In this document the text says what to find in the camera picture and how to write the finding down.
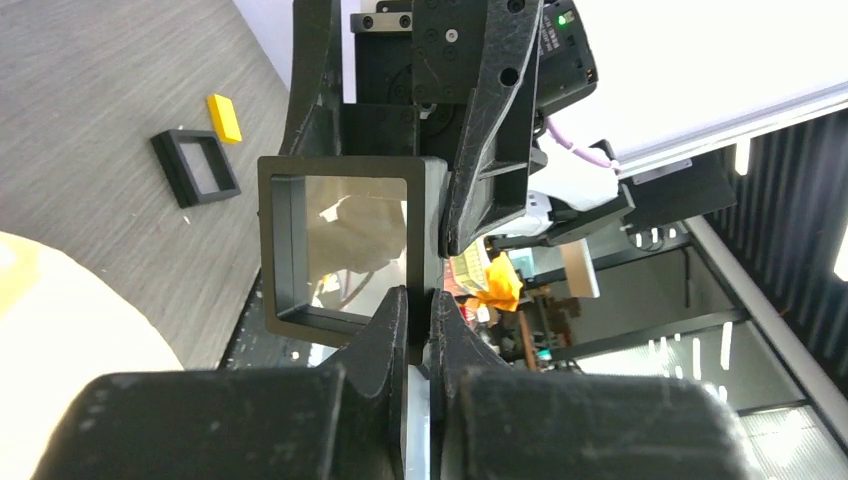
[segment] white wall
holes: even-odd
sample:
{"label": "white wall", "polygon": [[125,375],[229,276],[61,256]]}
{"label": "white wall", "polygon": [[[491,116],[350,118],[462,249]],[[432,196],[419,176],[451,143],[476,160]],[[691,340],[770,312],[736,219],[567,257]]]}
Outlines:
{"label": "white wall", "polygon": [[598,89],[555,121],[619,155],[848,81],[848,2],[576,3]]}
{"label": "white wall", "polygon": [[[250,31],[265,51],[274,70],[287,87],[291,87],[292,71],[292,0],[233,0]],[[355,102],[353,34],[349,18],[360,8],[359,0],[341,0],[342,63],[345,101]]]}

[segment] black mechanical bracket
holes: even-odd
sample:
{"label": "black mechanical bracket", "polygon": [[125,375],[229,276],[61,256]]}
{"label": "black mechanical bracket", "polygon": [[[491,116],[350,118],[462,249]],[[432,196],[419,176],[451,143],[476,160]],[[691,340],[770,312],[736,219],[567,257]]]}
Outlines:
{"label": "black mechanical bracket", "polygon": [[588,212],[573,212],[574,218],[557,221],[546,232],[532,237],[498,237],[489,240],[496,250],[531,247],[555,247],[582,240],[599,229],[632,212],[636,206],[627,185],[619,186],[618,196]]}
{"label": "black mechanical bracket", "polygon": [[[431,479],[758,479],[733,412],[667,378],[512,370],[432,297]],[[73,402],[36,480],[405,478],[408,295],[320,367],[117,374]]]}
{"label": "black mechanical bracket", "polygon": [[[101,377],[66,412],[34,478],[399,480],[418,361],[430,367],[433,480],[759,478],[732,412],[705,389],[511,370],[440,291],[440,253],[523,210],[542,3],[380,2],[355,17],[360,103],[350,106],[339,0],[295,0],[285,137],[280,156],[259,161],[266,321],[346,345],[314,369]],[[406,182],[406,286],[370,319],[308,304],[313,175]]]}

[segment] gray table surface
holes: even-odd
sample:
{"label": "gray table surface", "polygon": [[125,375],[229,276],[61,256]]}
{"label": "gray table surface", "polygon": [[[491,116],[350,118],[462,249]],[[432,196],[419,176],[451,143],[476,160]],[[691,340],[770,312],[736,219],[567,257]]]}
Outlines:
{"label": "gray table surface", "polygon": [[[186,368],[213,367],[259,267],[255,162],[288,101],[235,5],[0,0],[0,53],[0,230],[64,251]],[[242,194],[181,210],[148,139],[211,129],[212,93],[235,104]]]}

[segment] square frame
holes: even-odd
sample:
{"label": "square frame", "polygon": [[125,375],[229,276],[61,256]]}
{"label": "square frame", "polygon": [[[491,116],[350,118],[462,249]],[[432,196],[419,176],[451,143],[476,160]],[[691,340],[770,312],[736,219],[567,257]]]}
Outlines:
{"label": "square frame", "polygon": [[[206,154],[209,170],[218,184],[217,192],[202,193],[186,159],[181,143],[200,144]],[[215,132],[201,130],[166,130],[150,139],[165,177],[171,185],[180,208],[193,207],[235,197],[241,193],[227,154]]]}
{"label": "square frame", "polygon": [[439,222],[447,164],[432,157],[260,157],[259,236],[265,326],[275,334],[339,347],[369,317],[310,305],[307,286],[305,177],[398,178],[406,181],[406,288],[409,342],[429,338],[429,295],[443,282]]}

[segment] black plastic part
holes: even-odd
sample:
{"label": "black plastic part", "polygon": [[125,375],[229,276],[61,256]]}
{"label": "black plastic part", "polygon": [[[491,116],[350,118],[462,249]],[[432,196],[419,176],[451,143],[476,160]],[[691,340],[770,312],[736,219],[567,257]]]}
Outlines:
{"label": "black plastic part", "polygon": [[[150,139],[180,208],[226,200],[241,193],[227,161],[227,154],[215,132],[166,130]],[[183,145],[199,145],[215,179],[218,191],[202,192],[192,173]]]}
{"label": "black plastic part", "polygon": [[[567,19],[560,25],[559,18]],[[598,82],[595,57],[573,0],[544,8],[536,108],[545,116],[589,96]]]}
{"label": "black plastic part", "polygon": [[412,105],[411,38],[409,33],[354,36],[358,103]]}
{"label": "black plastic part", "polygon": [[402,479],[405,289],[319,368],[118,374],[71,404],[35,479]]}
{"label": "black plastic part", "polygon": [[624,217],[628,233],[643,232],[736,205],[724,171],[721,150],[701,155],[692,166],[641,185],[627,181],[639,205]]}
{"label": "black plastic part", "polygon": [[413,354],[429,335],[427,295],[443,282],[434,226],[444,203],[445,162],[421,157],[262,157],[259,159],[259,231],[266,326],[279,335],[341,346],[367,323],[361,315],[309,306],[306,176],[400,178],[406,181],[406,288],[413,306]]}
{"label": "black plastic part", "polygon": [[524,212],[539,51],[533,47],[542,3],[522,2],[517,12],[509,5],[487,2],[479,76],[468,99],[441,225],[444,256],[459,255],[481,234]]}
{"label": "black plastic part", "polygon": [[292,82],[280,155],[342,153],[339,0],[295,0]]}
{"label": "black plastic part", "polygon": [[346,155],[418,155],[418,111],[411,105],[342,106]]}
{"label": "black plastic part", "polygon": [[548,166],[548,155],[539,150],[538,148],[532,147],[530,149],[530,170],[528,175],[533,175],[539,170]]}
{"label": "black plastic part", "polygon": [[[449,455],[451,448],[445,438],[448,410],[457,400],[463,372],[468,367],[501,367],[507,370],[509,365],[468,328],[450,293],[436,294],[431,310],[430,470],[437,473],[443,455]],[[455,445],[453,448],[462,449],[464,446]]]}
{"label": "black plastic part", "polygon": [[[487,3],[506,5],[505,1],[412,2],[414,102],[438,105],[469,102],[481,67]],[[457,32],[454,42],[446,37],[450,29]]]}
{"label": "black plastic part", "polygon": [[604,153],[607,154],[607,158],[609,158],[610,160],[615,160],[616,158],[618,158],[618,157],[615,156],[615,150],[613,150],[612,144],[610,144],[609,140],[607,140],[606,138],[602,138],[602,139],[598,140],[597,142],[593,143],[592,145],[589,145],[589,147],[590,148],[600,148],[601,150],[604,151]]}
{"label": "black plastic part", "polygon": [[[684,380],[519,372],[433,294],[431,479],[761,478],[729,408]],[[407,325],[390,289],[314,369],[119,374],[89,384],[36,480],[400,480]]]}
{"label": "black plastic part", "polygon": [[472,369],[450,413],[445,479],[763,478],[733,412],[685,380]]}
{"label": "black plastic part", "polygon": [[312,344],[296,338],[269,335],[265,328],[265,303],[262,300],[262,275],[258,275],[247,296],[244,309],[224,355],[221,370],[245,368],[305,367]]}

